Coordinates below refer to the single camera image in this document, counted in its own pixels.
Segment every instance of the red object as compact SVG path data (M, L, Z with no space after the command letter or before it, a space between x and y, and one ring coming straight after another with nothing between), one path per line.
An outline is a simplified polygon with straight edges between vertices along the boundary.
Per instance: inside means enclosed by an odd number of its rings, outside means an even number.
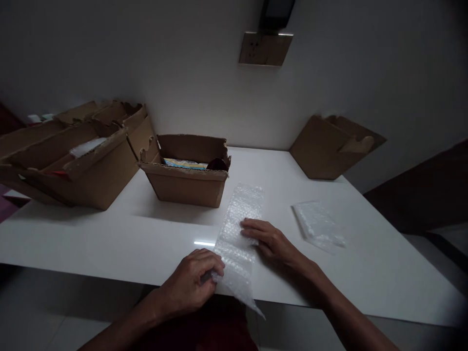
M68 176L68 174L64 171L53 171L51 172L51 174L53 175L56 175L58 176L59 178L62 178L64 180L67 180L67 181L71 181L70 177Z
M149 331L131 349L258 350L247 328L245 306L233 297L219 295L213 296L199 311Z

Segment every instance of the left hand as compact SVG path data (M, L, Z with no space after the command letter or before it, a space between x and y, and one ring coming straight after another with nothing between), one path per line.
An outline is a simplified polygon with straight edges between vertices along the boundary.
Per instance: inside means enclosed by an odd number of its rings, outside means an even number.
M216 283L210 277L202 285L200 278L213 269L224 275L221 256L207 249L196 249L183 258L164 284L151 292L163 310L164 319L195 312L215 293Z

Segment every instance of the white table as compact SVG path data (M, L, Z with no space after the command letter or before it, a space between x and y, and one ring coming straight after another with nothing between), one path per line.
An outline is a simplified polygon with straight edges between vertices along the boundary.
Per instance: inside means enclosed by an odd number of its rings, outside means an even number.
M344 177L309 180L288 152L229 148L230 177L219 209L160 202L139 171L111 207L45 206L35 201L0 225L0 262L161 285L181 258L214 243L234 187L265 190L264 219L280 228L364 314L456 325L465 298ZM345 227L349 245L332 256L305 242L291 205L320 200ZM308 303L260 260L255 299Z

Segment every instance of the open cardboard box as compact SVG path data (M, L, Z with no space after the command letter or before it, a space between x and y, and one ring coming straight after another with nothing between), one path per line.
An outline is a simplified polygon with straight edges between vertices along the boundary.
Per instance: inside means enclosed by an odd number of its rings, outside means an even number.
M218 208L228 178L227 171L196 170L167 166L163 158L210 163L220 158L231 165L226 139L196 135L158 135L141 150L138 166L145 171L161 201Z
M148 148L148 140L153 136L151 119L148 116L146 105L138 104L133 107L127 102L111 101L103 104L101 108L92 114L82 118L70 116L58 117L64 122L72 123L80 120L96 119L106 125L116 124L120 128L127 128L128 142L134 152L136 161L139 160L140 150Z
M74 147L99 137L107 140L81 157L70 155ZM138 167L127 129L91 120L14 153L0 169L59 203L106 210Z
M68 128L73 123L74 119L84 118L97 109L98 105L94 101L90 101L57 115L56 117L58 118L52 121L18 129L17 131L3 135L0 137L0 163L5 163L5 160L17 151L34 145ZM12 167L0 168L0 183L42 203L60 204L48 194L43 193L20 179L18 173L14 172Z
M308 178L335 180L385 141L344 117L312 116L289 152Z

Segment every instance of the white wall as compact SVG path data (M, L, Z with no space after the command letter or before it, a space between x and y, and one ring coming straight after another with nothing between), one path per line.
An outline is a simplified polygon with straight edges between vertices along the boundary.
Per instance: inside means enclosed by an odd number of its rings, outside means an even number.
M3 2L0 101L20 117L141 101L160 134L282 150L340 113L389 139L345 174L362 192L468 137L466 43L443 1L298 0L283 67L239 66L262 2Z

